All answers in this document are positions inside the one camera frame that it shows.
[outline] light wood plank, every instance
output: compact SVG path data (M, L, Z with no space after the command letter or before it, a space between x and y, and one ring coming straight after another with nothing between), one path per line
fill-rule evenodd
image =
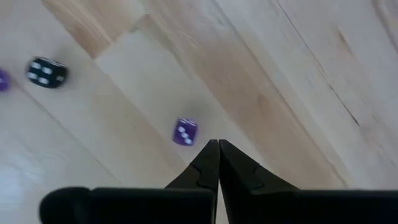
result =
M18 86L0 94L0 222L39 223L61 187L121 187L87 148Z
M43 0L75 40L95 58L144 15L137 0Z
M180 59L199 76L276 174L299 187L345 181L297 121L212 1L145 1Z
M186 163L210 139L230 139L252 157L260 158L204 83L178 64L171 41L156 24L149 18L140 22L139 27L122 36L96 62L164 141L171 140L178 117L191 118L199 125L195 145L174 147Z
M17 5L2 26L0 49L9 54L0 62L124 185L163 187L185 168L172 145L39 1ZM34 55L65 63L71 71L68 83L58 90L31 84L24 69Z

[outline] black device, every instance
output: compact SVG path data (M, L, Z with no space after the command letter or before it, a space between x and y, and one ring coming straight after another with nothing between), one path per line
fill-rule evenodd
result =
M230 223L398 223L397 191L300 190L226 140L211 140L165 189L48 194L43 224L215 223L220 181Z

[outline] dice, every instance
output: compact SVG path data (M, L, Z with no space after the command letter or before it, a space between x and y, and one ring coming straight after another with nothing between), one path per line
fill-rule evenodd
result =
M9 88L9 76L6 71L0 68L0 91L6 91Z
M65 82L68 68L53 60L36 57L29 64L27 77L36 85L45 88L58 88Z
M173 141L182 146L192 146L198 125L190 119L179 118L174 129Z

